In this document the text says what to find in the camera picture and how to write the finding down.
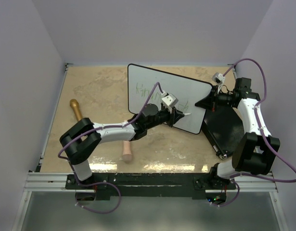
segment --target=metal frame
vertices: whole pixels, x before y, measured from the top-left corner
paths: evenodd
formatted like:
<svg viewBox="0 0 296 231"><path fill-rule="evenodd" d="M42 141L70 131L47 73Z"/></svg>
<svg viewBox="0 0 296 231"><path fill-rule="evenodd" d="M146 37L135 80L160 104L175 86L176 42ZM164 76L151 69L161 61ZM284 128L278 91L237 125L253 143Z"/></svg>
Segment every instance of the metal frame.
<svg viewBox="0 0 296 231"><path fill-rule="evenodd" d="M286 222L286 218L283 212L282 205L279 201L278 192L270 192L270 197L274 207L275 215L278 221L279 229L281 231L288 231L289 227Z"/></svg>
<svg viewBox="0 0 296 231"><path fill-rule="evenodd" d="M75 190L65 189L67 175L71 173L40 173L31 172L28 174L25 192L75 192ZM271 192L276 193L276 184L272 181L252 177L236 177L235 181L240 186L241 192ZM237 190L228 190L228 192L236 192ZM76 190L76 192L94 192L94 190ZM208 193L218 193L219 190L206 190Z"/></svg>
<svg viewBox="0 0 296 231"><path fill-rule="evenodd" d="M25 220L26 212L31 198L31 191L24 191L15 221L12 227L12 231L21 231Z"/></svg>

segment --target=beige countertop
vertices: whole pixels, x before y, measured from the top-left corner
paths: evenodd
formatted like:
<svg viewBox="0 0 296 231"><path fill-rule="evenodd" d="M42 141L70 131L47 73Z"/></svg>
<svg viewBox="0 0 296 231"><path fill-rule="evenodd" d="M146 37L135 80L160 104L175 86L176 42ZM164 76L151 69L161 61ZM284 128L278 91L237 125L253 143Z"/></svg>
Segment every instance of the beige countertop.
<svg viewBox="0 0 296 231"><path fill-rule="evenodd" d="M150 66L174 74L212 82L216 72L228 67L210 66ZM232 71L225 84L234 87ZM44 154L41 172L70 172L69 164L57 157L61 149L59 138L77 121L69 106L77 99L84 117L96 123L120 123L133 115L128 111L128 80L126 66L72 66L69 67L59 99L52 129ZM208 172L221 160L215 155L207 138L201 132L194 135L166 125L148 130L146 137L131 142L133 160L122 160L122 141L97 146L89 158L94 172Z"/></svg>

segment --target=gray wall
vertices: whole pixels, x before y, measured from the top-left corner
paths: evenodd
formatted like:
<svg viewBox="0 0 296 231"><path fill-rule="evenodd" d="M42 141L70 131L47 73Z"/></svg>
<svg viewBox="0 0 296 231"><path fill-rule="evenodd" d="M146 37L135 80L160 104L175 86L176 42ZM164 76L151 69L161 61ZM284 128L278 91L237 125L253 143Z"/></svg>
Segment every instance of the gray wall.
<svg viewBox="0 0 296 231"><path fill-rule="evenodd" d="M33 0L58 52L76 64L227 64L272 0Z"/></svg>
<svg viewBox="0 0 296 231"><path fill-rule="evenodd" d="M262 64L268 85L262 113L272 135L281 141L280 154L296 167L296 0L273 1L243 57ZM239 77L253 79L253 91L263 92L254 64L245 61L237 70ZM276 178L295 178L279 160L273 172ZM278 183L277 187L290 230L296 231L296 183Z"/></svg>
<svg viewBox="0 0 296 231"><path fill-rule="evenodd" d="M63 62L31 0L0 0L0 230L40 157Z"/></svg>

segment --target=tan mallet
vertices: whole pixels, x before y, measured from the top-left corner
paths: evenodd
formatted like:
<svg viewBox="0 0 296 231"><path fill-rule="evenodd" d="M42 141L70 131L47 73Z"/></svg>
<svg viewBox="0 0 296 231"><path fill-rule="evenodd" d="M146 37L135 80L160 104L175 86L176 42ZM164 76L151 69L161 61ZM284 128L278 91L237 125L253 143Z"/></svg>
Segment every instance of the tan mallet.
<svg viewBox="0 0 296 231"><path fill-rule="evenodd" d="M70 100L70 107L73 109L73 112L75 114L75 117L76 117L77 121L80 121L83 117L82 117L82 114L80 112L79 103L77 102L76 99L71 99Z"/></svg>
<svg viewBox="0 0 296 231"><path fill-rule="evenodd" d="M130 142L129 141L123 141L123 153L122 153L122 160L125 163L131 162L133 159L133 154L130 149Z"/></svg>

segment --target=purple cable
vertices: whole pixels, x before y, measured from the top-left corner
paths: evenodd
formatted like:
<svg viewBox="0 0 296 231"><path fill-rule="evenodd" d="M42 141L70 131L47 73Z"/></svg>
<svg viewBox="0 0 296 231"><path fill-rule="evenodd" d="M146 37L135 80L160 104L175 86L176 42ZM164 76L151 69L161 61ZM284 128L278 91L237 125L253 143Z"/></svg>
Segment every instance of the purple cable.
<svg viewBox="0 0 296 231"><path fill-rule="evenodd" d="M264 85L264 97L263 97L262 100L260 100L258 103L256 103L256 105L255 105L255 109L254 109L254 111L255 111L256 121L257 121L259 127L261 128L261 127L262 127L262 124L261 124L260 119L259 119L259 115L258 115L257 107L258 107L262 102L264 102L265 99L267 98L267 82L266 82L266 78L265 78L265 75L264 75L263 69L262 69L262 67L260 66L260 64L259 64L257 61L253 60L253 59L244 58L244 59L241 59L241 60L235 62L231 67L229 67L229 69L223 74L223 76L225 76L226 74L228 74L228 72L229 72L232 68L234 68L239 62L244 61L244 60L249 60L249 61L254 62L254 63L259 67L260 72L261 72L261 74L262 74L263 85ZM277 151L275 151L275 150L272 148L272 146L269 144L269 142L268 142L268 140L267 140L267 138L266 138L266 136L265 136L265 134L264 134L263 129L260 129L260 133L261 133L261 136L262 136L262 138L263 138L263 140L264 140L266 146L268 147L268 149L270 149L270 151L271 151L275 156L277 156L277 157L278 157L280 160L282 160L286 165L288 165L288 166L289 166L289 167L295 172L295 174L296 174L296 168L295 168L292 164L290 164L288 161L286 161L283 157L281 157L281 156L277 153ZM249 176L249 177L255 177L255 178L259 178L259 179L263 179L263 180L270 180L270 181L273 181L273 182L281 182L281 183L294 183L294 182L296 182L296 179L293 179L293 180L280 180L280 179L273 179L273 178L268 178L268 177L256 176L256 175L252 175L252 174L249 174L249 173L236 173L236 174L231 175L230 178L232 178L232 181L233 181L233 182L235 183L235 185L238 187L238 193L236 194L236 196L235 196L231 201L229 201L228 203L224 203L223 205L220 205L220 207L221 207L221 206L229 205L230 203L232 203L232 202L238 197L239 192L240 192L240 187L239 187L239 185L233 180L233 178L238 177L238 176Z"/></svg>
<svg viewBox="0 0 296 231"><path fill-rule="evenodd" d="M149 100L150 100L150 98L151 98L151 96L152 96L152 94L153 94L153 92L155 91L155 88L156 88L157 86L159 87L161 93L163 93L163 90L162 90L162 88L161 88L160 83L157 82L157 83L153 86L153 88L152 88L152 90L151 90L151 92L150 92L150 94L149 94L149 96L148 96L146 102L144 103L142 109L139 111L139 113L137 114L137 116L136 116L133 120L131 120L130 122L128 122L128 123L125 124L124 126L122 126L122 125L107 125L107 126L104 126L104 127L98 127L98 128L90 129L90 130L88 130L88 131L86 131L86 132L80 134L79 136L75 137L75 138L72 139L69 143L67 143L67 144L66 144L66 145L60 150L60 152L58 153L58 157L61 158L61 159L67 160L67 161L69 162L69 159L68 159L67 157L61 156L61 154L62 154L62 153L63 153L63 152L64 152L64 151L65 151L65 150L66 150L66 149L72 144L72 143L74 143L75 141L79 140L79 139L82 138L83 136L86 136L86 135L88 135L88 134L90 134L90 133L92 133L92 132L94 132L94 131L98 131L98 130L101 130L101 129L104 129L104 128L123 128L123 127L126 127L126 126L132 124L133 122L135 122L135 120L136 120L136 119L142 114L143 110L145 109L146 105L148 104L148 102L149 102ZM94 209L92 209L92 208L88 208L88 207L83 206L82 204L80 204L80 203L77 201L77 199L75 198L75 200L76 200L76 205L79 205L81 208L83 208L83 209L85 209L85 210L88 210L88 211L93 212L93 213L98 213L98 214L108 214L108 213L111 213L111 212L115 211L115 210L119 207L119 205L120 205L120 203L121 203L121 192L120 192L120 190L119 190L114 184L112 184L112 183L108 183L108 182L98 182L98 183L93 183L93 184L82 184L82 183L80 183L80 181L79 181L79 179L78 179L78 176L77 176L77 174L76 174L76 172L75 172L73 166L71 165L70 162L69 162L69 164L70 164L70 167L71 167L71 169L72 169L72 171L73 171L73 173L74 173L75 180L76 180L76 182L77 182L77 184L78 184L79 186L83 186L83 187L91 187L91 186L94 186L94 185L107 184L107 185L110 185L110 186L114 187L114 189L116 189L116 191L118 192L118 195L119 195L119 200L118 200L117 205L116 205L114 208L112 208L111 210L108 210L108 211L98 211L98 210L94 210Z"/></svg>

